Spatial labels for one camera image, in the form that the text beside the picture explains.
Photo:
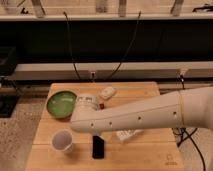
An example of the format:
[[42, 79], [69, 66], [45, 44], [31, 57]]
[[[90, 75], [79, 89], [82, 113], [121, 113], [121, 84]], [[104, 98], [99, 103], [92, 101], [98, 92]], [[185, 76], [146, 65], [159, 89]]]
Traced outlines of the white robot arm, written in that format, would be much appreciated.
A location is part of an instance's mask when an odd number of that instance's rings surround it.
[[197, 127], [213, 131], [213, 87], [174, 91], [100, 110], [91, 94], [78, 96], [71, 128], [93, 135], [102, 132]]

